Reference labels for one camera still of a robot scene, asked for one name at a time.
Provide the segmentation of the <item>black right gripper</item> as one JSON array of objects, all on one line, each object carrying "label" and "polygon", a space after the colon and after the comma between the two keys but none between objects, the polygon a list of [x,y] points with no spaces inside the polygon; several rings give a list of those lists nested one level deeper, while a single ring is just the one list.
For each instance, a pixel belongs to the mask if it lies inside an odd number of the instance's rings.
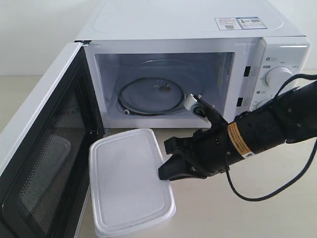
[{"label": "black right gripper", "polygon": [[254,126],[249,122],[214,125],[192,137],[171,137],[164,141],[170,158],[159,167],[160,180],[206,179],[254,155]]}]

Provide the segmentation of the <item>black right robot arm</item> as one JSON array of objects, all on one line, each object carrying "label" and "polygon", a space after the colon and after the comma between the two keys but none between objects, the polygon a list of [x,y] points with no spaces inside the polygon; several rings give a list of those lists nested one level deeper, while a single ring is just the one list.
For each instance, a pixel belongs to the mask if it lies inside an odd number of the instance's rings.
[{"label": "black right robot arm", "polygon": [[211,127],[164,142],[170,158],[158,169],[161,180],[205,179],[280,144],[316,137],[317,84],[289,90],[254,111],[241,113],[233,122],[200,98],[191,111],[204,115]]}]

